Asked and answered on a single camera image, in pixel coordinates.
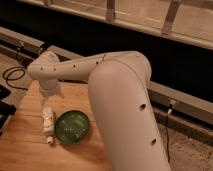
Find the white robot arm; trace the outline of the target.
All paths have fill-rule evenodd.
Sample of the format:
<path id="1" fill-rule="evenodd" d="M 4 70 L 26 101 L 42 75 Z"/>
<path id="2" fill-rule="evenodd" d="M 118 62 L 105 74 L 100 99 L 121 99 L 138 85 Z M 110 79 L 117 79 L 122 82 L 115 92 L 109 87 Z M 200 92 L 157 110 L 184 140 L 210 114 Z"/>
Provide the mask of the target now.
<path id="1" fill-rule="evenodd" d="M 45 96 L 60 80 L 88 83 L 93 116 L 113 171 L 171 171 L 150 103 L 151 66 L 137 51 L 97 54 L 61 62 L 50 51 L 27 68 Z"/>

